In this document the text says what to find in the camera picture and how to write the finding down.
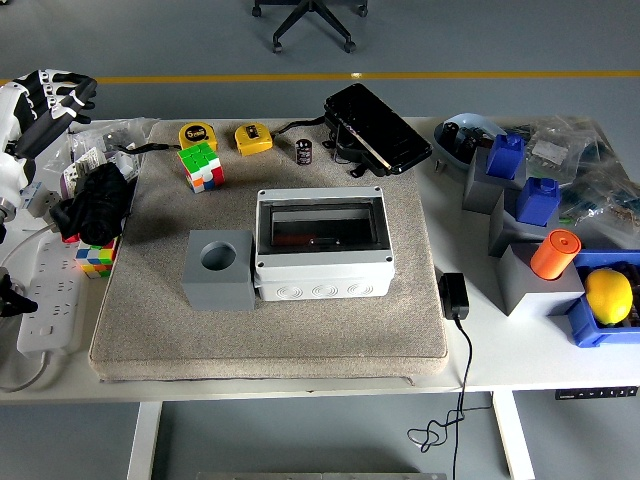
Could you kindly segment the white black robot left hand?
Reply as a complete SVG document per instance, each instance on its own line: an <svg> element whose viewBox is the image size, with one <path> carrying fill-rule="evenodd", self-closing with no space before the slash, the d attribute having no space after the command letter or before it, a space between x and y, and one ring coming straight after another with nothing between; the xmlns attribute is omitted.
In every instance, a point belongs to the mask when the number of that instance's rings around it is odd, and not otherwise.
<svg viewBox="0 0 640 480"><path fill-rule="evenodd" d="M97 81L55 69L35 70L1 87L1 215L8 218L33 180L35 158L71 123L88 124Z"/></svg>

